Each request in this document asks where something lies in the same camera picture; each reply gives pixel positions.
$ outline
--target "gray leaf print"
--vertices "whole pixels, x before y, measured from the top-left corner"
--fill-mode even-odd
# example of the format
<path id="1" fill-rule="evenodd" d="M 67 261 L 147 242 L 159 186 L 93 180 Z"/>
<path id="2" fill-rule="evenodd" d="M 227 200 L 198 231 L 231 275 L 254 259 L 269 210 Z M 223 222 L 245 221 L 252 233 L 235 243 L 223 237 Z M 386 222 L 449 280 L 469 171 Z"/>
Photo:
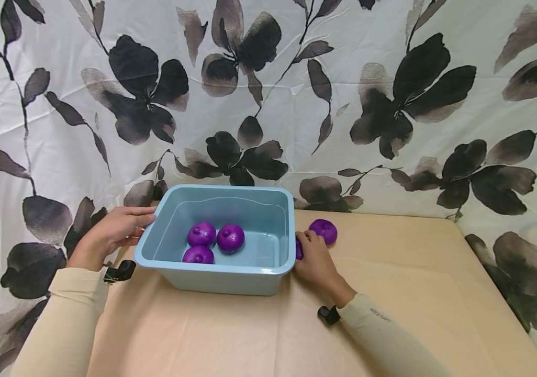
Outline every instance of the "gray leaf print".
<path id="1" fill-rule="evenodd" d="M 495 73 L 515 59 L 520 52 L 537 43 L 537 9 L 526 5 L 513 26 L 515 31 L 507 37 L 507 43 L 496 59 Z"/>
<path id="2" fill-rule="evenodd" d="M 44 68 L 36 68 L 26 83 L 24 89 L 24 106 L 34 102 L 37 96 L 47 91 L 51 74 Z"/>
<path id="3" fill-rule="evenodd" d="M 13 161 L 6 152 L 0 150 L 0 171 L 6 172 L 14 177 L 30 179 L 30 174 L 21 164 Z"/>
<path id="4" fill-rule="evenodd" d="M 319 149 L 321 144 L 329 138 L 329 135 L 331 134 L 331 130 L 333 129 L 333 120 L 331 119 L 331 114 L 328 114 L 327 117 L 323 120 L 321 123 L 321 128 L 319 130 L 319 144 L 317 144 L 317 147 L 314 151 L 312 151 L 312 154 L 315 154 L 315 152 Z"/>
<path id="5" fill-rule="evenodd" d="M 61 245 L 72 225 L 72 214 L 66 205 L 35 195 L 25 198 L 21 209 L 30 233 L 42 242 Z"/>
<path id="6" fill-rule="evenodd" d="M 327 54 L 331 51 L 333 51 L 333 47 L 329 46 L 326 41 L 312 41 L 308 46 L 304 47 L 303 51 L 300 52 L 300 55 L 296 56 L 293 60 L 293 64 L 300 63 L 303 59 L 311 59 L 316 56 Z"/>
<path id="7" fill-rule="evenodd" d="M 185 40 L 189 49 L 189 59 L 195 66 L 199 46 L 206 35 L 208 21 L 202 25 L 196 10 L 182 10 L 177 7 L 176 13 L 178 14 L 178 23 L 184 28 Z"/>
<path id="8" fill-rule="evenodd" d="M 103 29 L 103 18 L 105 17 L 105 1 L 99 1 L 93 9 L 93 25 L 98 35 Z"/>
<path id="9" fill-rule="evenodd" d="M 258 120 L 248 115 L 237 132 L 237 143 L 244 149 L 257 147 L 262 142 L 263 136 L 262 127 L 260 127 Z"/>
<path id="10" fill-rule="evenodd" d="M 323 72 L 321 64 L 315 59 L 308 60 L 308 75 L 312 90 L 317 97 L 331 103 L 331 82 Z"/>
<path id="11" fill-rule="evenodd" d="M 126 207 L 149 207 L 153 201 L 153 181 L 144 180 L 130 188 L 124 198 Z"/>

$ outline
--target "right hand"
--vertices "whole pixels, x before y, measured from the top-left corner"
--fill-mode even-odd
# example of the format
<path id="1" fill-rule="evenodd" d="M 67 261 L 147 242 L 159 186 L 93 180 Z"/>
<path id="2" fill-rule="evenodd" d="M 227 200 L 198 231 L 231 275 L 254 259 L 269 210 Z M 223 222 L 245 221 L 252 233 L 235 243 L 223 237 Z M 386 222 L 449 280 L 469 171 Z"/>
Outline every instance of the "right hand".
<path id="1" fill-rule="evenodd" d="M 294 265 L 294 270 L 301 278 L 323 289 L 328 289 L 333 282 L 341 279 L 322 236 L 307 230 L 304 233 L 297 231 L 296 237 L 303 246 L 304 253 L 304 257 L 296 259 Z"/>

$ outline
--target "black flower print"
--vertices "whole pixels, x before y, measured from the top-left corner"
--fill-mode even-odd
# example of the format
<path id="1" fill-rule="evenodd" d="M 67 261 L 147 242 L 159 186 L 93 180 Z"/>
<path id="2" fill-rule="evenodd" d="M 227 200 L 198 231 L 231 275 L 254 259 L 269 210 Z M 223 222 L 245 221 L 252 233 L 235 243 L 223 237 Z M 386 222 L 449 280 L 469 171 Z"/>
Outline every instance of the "black flower print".
<path id="1" fill-rule="evenodd" d="M 287 163 L 278 160 L 283 150 L 276 140 L 264 144 L 260 144 L 261 141 L 262 128 L 258 120 L 248 116 L 240 126 L 237 140 L 225 131 L 216 132 L 206 139 L 208 155 L 216 165 L 193 150 L 185 151 L 186 165 L 181 164 L 176 156 L 174 163 L 178 171 L 198 179 L 227 175 L 233 186 L 254 186 L 252 175 L 279 180 L 289 168 Z"/>
<path id="2" fill-rule="evenodd" d="M 436 203 L 444 208 L 460 209 L 471 187 L 476 199 L 495 213 L 521 215 L 527 208 L 518 194 L 532 192 L 536 173 L 509 165 L 528 158 L 535 139 L 534 132 L 521 131 L 501 140 L 488 153 L 486 142 L 477 139 L 456 146 L 442 172 L 434 164 L 420 163 L 412 175 L 391 169 L 392 179 L 407 191 L 442 190 Z"/>
<path id="3" fill-rule="evenodd" d="M 537 330 L 537 247 L 508 231 L 496 239 L 493 259 L 478 236 L 465 239 L 526 332 Z"/>
<path id="4" fill-rule="evenodd" d="M 82 71 L 82 79 L 91 96 L 114 113 L 118 136 L 137 146 L 146 142 L 152 131 L 158 139 L 173 143 L 176 122 L 162 106 L 186 109 L 189 79 L 181 62 L 168 60 L 160 73 L 158 55 L 122 35 L 109 51 L 109 64 L 116 79 L 134 98 L 96 69 Z"/>
<path id="5" fill-rule="evenodd" d="M 537 9 L 524 7 L 516 19 L 516 30 L 507 39 L 495 62 L 495 73 L 515 59 L 523 50 L 537 43 Z M 537 59 L 520 68 L 503 89 L 503 99 L 517 102 L 537 97 Z"/>
<path id="6" fill-rule="evenodd" d="M 210 54 L 202 66 L 202 88 L 214 97 L 234 92 L 239 70 L 248 76 L 250 92 L 261 88 L 254 72 L 260 71 L 277 56 L 281 27 L 269 13 L 261 12 L 243 36 L 243 12 L 239 0 L 217 0 L 212 17 L 212 40 L 225 50 Z"/>
<path id="7" fill-rule="evenodd" d="M 303 179 L 300 182 L 300 196 L 306 201 L 296 200 L 296 207 L 300 209 L 351 213 L 363 205 L 363 199 L 359 196 L 343 196 L 340 181 L 326 175 Z"/>
<path id="8" fill-rule="evenodd" d="M 366 64 L 359 83 L 363 114 L 350 130 L 352 142 L 365 145 L 379 138 L 380 153 L 393 159 L 411 140 L 413 126 L 408 116 L 436 123 L 461 107 L 474 85 L 476 68 L 454 68 L 438 79 L 450 61 L 438 33 L 407 53 L 392 85 L 382 65 Z"/>

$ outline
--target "black leaf print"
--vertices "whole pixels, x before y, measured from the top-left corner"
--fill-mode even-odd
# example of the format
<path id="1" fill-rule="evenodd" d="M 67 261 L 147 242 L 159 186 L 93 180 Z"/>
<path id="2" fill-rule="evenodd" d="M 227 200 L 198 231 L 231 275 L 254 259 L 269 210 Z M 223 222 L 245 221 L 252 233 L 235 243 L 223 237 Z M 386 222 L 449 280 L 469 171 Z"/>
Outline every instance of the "black leaf print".
<path id="1" fill-rule="evenodd" d="M 245 37 L 242 35 L 243 13 L 239 0 L 217 0 L 212 17 L 212 40 L 226 52 L 210 54 L 204 59 L 202 88 L 210 96 L 231 94 L 237 87 L 240 68 L 248 75 L 275 60 L 281 28 L 273 16 L 261 12 Z"/>
<path id="2" fill-rule="evenodd" d="M 361 4 L 361 8 L 371 10 L 376 1 L 379 0 L 359 0 L 359 4 Z"/>
<path id="3" fill-rule="evenodd" d="M 503 89 L 506 101 L 522 101 L 537 97 L 537 59 L 519 69 Z"/>
<path id="4" fill-rule="evenodd" d="M 30 233 L 51 245 L 61 245 L 72 225 L 72 214 L 66 205 L 38 195 L 24 199 L 22 213 Z"/>
<path id="5" fill-rule="evenodd" d="M 36 24 L 44 24 L 44 16 L 40 9 L 36 8 L 30 0 L 14 0 L 15 4 L 24 12 L 24 15 L 30 17 Z"/>
<path id="6" fill-rule="evenodd" d="M 319 149 L 321 144 L 329 138 L 329 135 L 331 134 L 331 130 L 333 129 L 333 120 L 331 119 L 331 114 L 328 114 L 327 117 L 323 120 L 321 123 L 321 128 L 319 130 L 319 143 L 317 144 L 317 147 L 314 151 L 312 151 L 311 154 L 315 154 L 315 152 Z"/>
<path id="7" fill-rule="evenodd" d="M 148 163 L 147 166 L 141 172 L 141 175 L 146 175 L 146 174 L 149 174 L 150 172 L 154 171 L 157 164 L 158 164 L 157 160 Z"/>
<path id="8" fill-rule="evenodd" d="M 361 175 L 361 172 L 357 169 L 343 169 L 338 172 L 338 175 L 342 177 L 355 177 L 356 175 Z"/>
<path id="9" fill-rule="evenodd" d="M 21 37 L 21 21 L 15 11 L 14 0 L 5 0 L 1 9 L 1 28 L 5 37 L 3 55 L 7 56 L 7 47 Z"/>
<path id="10" fill-rule="evenodd" d="M 13 159 L 4 151 L 0 150 L 0 171 L 13 175 L 14 177 L 30 179 L 30 174 L 26 168 L 13 161 Z"/>
<path id="11" fill-rule="evenodd" d="M 105 1 L 99 1 L 93 7 L 93 26 L 97 35 L 101 35 L 103 29 L 103 18 L 105 18 Z"/>
<path id="12" fill-rule="evenodd" d="M 130 188 L 124 198 L 126 207 L 149 207 L 153 201 L 153 181 L 144 180 Z"/>
<path id="13" fill-rule="evenodd" d="M 490 166 L 472 175 L 472 191 L 476 199 L 495 213 L 522 215 L 527 208 L 518 198 L 533 190 L 536 174 L 526 168 Z"/>
<path id="14" fill-rule="evenodd" d="M 260 127 L 258 120 L 256 117 L 249 115 L 245 117 L 239 127 L 237 142 L 244 149 L 257 147 L 262 142 L 263 136 L 262 127 Z"/>
<path id="15" fill-rule="evenodd" d="M 474 86 L 475 77 L 474 66 L 451 69 L 423 95 L 405 106 L 404 110 L 418 122 L 440 122 L 463 104 L 467 93 Z"/>
<path id="16" fill-rule="evenodd" d="M 444 162 L 442 177 L 451 181 L 466 178 L 478 170 L 485 158 L 486 142 L 484 140 L 477 139 L 469 144 L 460 144 Z"/>
<path id="17" fill-rule="evenodd" d="M 206 139 L 208 155 L 221 169 L 234 166 L 241 156 L 241 148 L 233 136 L 225 131 L 216 132 Z"/>
<path id="18" fill-rule="evenodd" d="M 537 9 L 526 5 L 513 23 L 516 28 L 495 62 L 495 73 L 515 59 L 518 54 L 537 43 Z"/>
<path id="19" fill-rule="evenodd" d="M 58 269 L 65 267 L 63 251 L 46 243 L 18 243 L 7 256 L 1 286 L 17 298 L 39 298 L 48 291 Z"/>
<path id="20" fill-rule="evenodd" d="M 105 207 L 102 207 L 96 214 L 93 214 L 94 210 L 93 200 L 87 197 L 83 198 L 76 211 L 74 223 L 63 240 L 68 259 L 74 253 L 76 245 L 82 237 L 107 215 Z"/>
<path id="21" fill-rule="evenodd" d="M 331 103 L 331 82 L 323 72 L 321 64 L 315 59 L 308 60 L 308 76 L 316 96 Z"/>
<path id="22" fill-rule="evenodd" d="M 486 155 L 487 164 L 516 164 L 529 158 L 536 140 L 530 130 L 520 131 L 501 140 Z"/>
<path id="23" fill-rule="evenodd" d="M 158 179 L 164 179 L 164 174 L 165 174 L 164 168 L 161 166 L 158 167 Z"/>
<path id="24" fill-rule="evenodd" d="M 45 97 L 59 112 L 63 120 L 70 126 L 78 126 L 79 124 L 86 124 L 86 121 L 82 118 L 82 115 L 70 104 L 63 102 L 57 98 L 57 95 L 54 92 L 46 92 Z"/>
<path id="25" fill-rule="evenodd" d="M 184 28 L 185 40 L 189 49 L 189 59 L 192 61 L 193 66 L 195 66 L 199 46 L 206 35 L 208 21 L 202 25 L 202 21 L 199 19 L 196 10 L 182 10 L 177 7 L 176 13 L 178 15 L 178 23 Z"/>
<path id="26" fill-rule="evenodd" d="M 526 332 L 537 330 L 537 247 L 508 231 L 495 241 L 495 262 L 478 236 L 466 240 Z"/>
<path id="27" fill-rule="evenodd" d="M 406 103 L 430 86 L 451 62 L 442 33 L 428 38 L 403 58 L 394 78 L 394 97 Z"/>
<path id="28" fill-rule="evenodd" d="M 256 78 L 254 72 L 249 72 L 248 76 L 248 91 L 252 94 L 254 101 L 259 107 L 262 107 L 262 83 Z"/>
<path id="29" fill-rule="evenodd" d="M 33 103 L 37 96 L 47 91 L 51 74 L 44 68 L 36 68 L 26 83 L 24 89 L 24 106 Z"/>
<path id="30" fill-rule="evenodd" d="M 303 59 L 311 59 L 328 52 L 333 51 L 333 47 L 324 40 L 315 40 L 304 47 L 298 56 L 293 60 L 292 64 L 300 63 Z"/>
<path id="31" fill-rule="evenodd" d="M 323 0 L 315 18 L 329 16 L 340 5 L 341 0 Z"/>

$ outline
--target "white fabric backdrop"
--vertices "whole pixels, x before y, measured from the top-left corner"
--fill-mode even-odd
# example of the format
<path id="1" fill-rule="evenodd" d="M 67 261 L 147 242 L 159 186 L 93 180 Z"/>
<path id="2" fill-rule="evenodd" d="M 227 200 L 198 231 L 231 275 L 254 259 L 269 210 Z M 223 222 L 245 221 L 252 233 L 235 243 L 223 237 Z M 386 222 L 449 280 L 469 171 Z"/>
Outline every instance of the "white fabric backdrop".
<path id="1" fill-rule="evenodd" d="M 0 373 L 82 234 L 184 182 L 457 219 L 537 345 L 537 0 L 240 1 L 0 0 Z"/>

